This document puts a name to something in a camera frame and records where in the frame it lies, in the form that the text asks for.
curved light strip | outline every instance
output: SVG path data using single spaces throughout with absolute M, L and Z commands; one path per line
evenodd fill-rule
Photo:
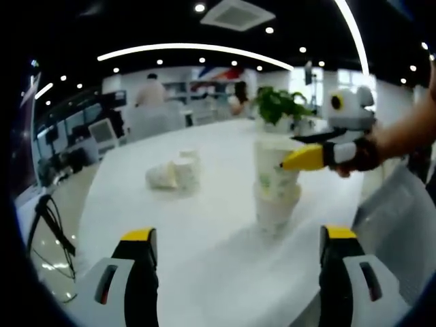
M 46 86 L 40 89 L 38 93 L 35 94 L 35 100 L 38 100 L 41 97 L 41 95 L 43 95 L 45 92 L 50 90 L 52 87 L 53 87 L 53 83 L 48 83 Z
M 163 43 L 163 44 L 150 44 L 148 46 L 136 46 L 134 48 L 128 48 L 123 50 L 118 50 L 114 52 L 103 54 L 102 56 L 98 56 L 98 61 L 103 61 L 106 59 L 119 57 L 122 55 L 127 55 L 129 53 L 141 52 L 141 51 L 151 51 L 151 50 L 167 50 L 167 49 L 195 49 L 195 50 L 211 50 L 211 51 L 219 51 L 232 53 L 233 55 L 240 55 L 244 57 L 249 57 L 257 60 L 264 61 L 266 63 L 270 63 L 271 65 L 276 65 L 282 67 L 283 69 L 293 70 L 294 67 L 284 63 L 282 61 L 262 56 L 261 54 L 249 52 L 245 50 L 229 48 L 227 46 L 214 46 L 210 44 L 197 44 L 197 43 Z
M 339 10 L 342 13 L 345 21 L 347 22 L 349 31 L 352 33 L 354 43 L 356 44 L 357 53 L 359 55 L 360 64 L 362 65 L 362 72 L 364 75 L 369 76 L 369 66 L 365 47 L 363 46 L 362 36 L 360 36 L 359 28 L 354 20 L 352 11 L 349 9 L 345 0 L 334 0 Z

black ceiling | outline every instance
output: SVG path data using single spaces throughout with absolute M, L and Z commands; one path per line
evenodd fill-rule
M 291 65 L 307 60 L 323 60 L 326 69 L 360 69 L 351 33 L 334 0 L 249 0 L 276 15 L 274 20 L 246 32 L 201 25 L 206 13 L 193 10 L 197 2 L 210 9 L 219 0 L 94 0 L 56 1 L 50 5 L 29 5 L 36 37 L 27 40 L 27 60 L 37 59 L 43 73 L 42 84 L 54 82 L 50 96 L 59 100 L 74 94 L 78 82 L 97 85 L 113 67 L 121 72 L 157 67 L 197 65 L 199 57 L 208 64 L 255 67 L 259 63 L 244 57 L 199 50 L 160 50 L 140 52 L 98 62 L 97 56 L 132 46 L 169 42 L 216 44 L 266 55 Z M 426 84 L 429 54 L 420 46 L 421 37 L 414 27 L 399 16 L 385 0 L 347 0 L 362 34 L 370 71 L 377 77 L 399 84 L 406 78 L 409 86 Z M 266 34 L 266 27 L 273 34 Z M 302 54 L 299 48 L 307 52 Z M 411 72 L 410 65 L 418 67 Z M 277 67 L 262 63 L 265 70 Z M 65 83 L 59 77 L 67 75 Z

chair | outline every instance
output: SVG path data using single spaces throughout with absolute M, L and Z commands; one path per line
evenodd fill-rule
M 354 230 L 365 253 L 388 267 L 413 305 L 436 271 L 436 207 L 424 184 L 399 165 L 361 204 Z
M 192 110 L 192 122 L 195 126 L 210 124 L 215 122 L 215 115 L 210 105 L 204 100 L 194 100 L 188 105 Z
M 98 158 L 101 160 L 109 150 L 119 146 L 109 119 L 102 119 L 88 126 L 89 132 L 97 143 Z
M 129 142 L 135 142 L 168 131 L 166 111 L 154 106 L 139 106 L 126 110 Z

paper cup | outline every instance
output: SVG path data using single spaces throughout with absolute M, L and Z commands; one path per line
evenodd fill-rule
M 174 163 L 172 161 L 147 170 L 145 178 L 151 188 L 174 189 L 177 187 Z
M 194 191 L 198 187 L 196 162 L 193 159 L 179 158 L 174 160 L 177 188 L 182 192 Z
M 275 235 L 289 222 L 292 212 L 300 199 L 300 185 L 294 190 L 294 197 L 288 201 L 272 202 L 265 200 L 259 193 L 259 187 L 254 186 L 256 204 L 256 221 L 260 228 Z
M 195 161 L 197 174 L 200 172 L 200 156 L 195 149 L 183 149 L 178 153 L 180 158 L 189 158 Z
M 284 201 L 295 192 L 300 171 L 284 170 L 280 163 L 300 146 L 289 138 L 265 138 L 255 142 L 256 183 L 265 200 Z

window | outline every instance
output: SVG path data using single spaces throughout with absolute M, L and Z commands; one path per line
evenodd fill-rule
M 338 85 L 340 89 L 351 89 L 353 92 L 357 92 L 358 88 L 362 85 L 368 86 L 373 94 L 375 105 L 367 107 L 367 109 L 371 111 L 376 110 L 377 90 L 374 75 L 365 76 L 362 72 L 340 69 L 338 70 Z
M 289 92 L 301 92 L 310 104 L 312 97 L 315 95 L 315 103 L 317 106 L 322 106 L 324 96 L 323 77 L 324 71 L 322 68 L 314 67 L 312 74 L 316 75 L 313 78 L 313 82 L 310 85 L 306 85 L 305 82 L 305 69 L 303 67 L 297 67 L 291 72 L 291 79 L 289 83 Z

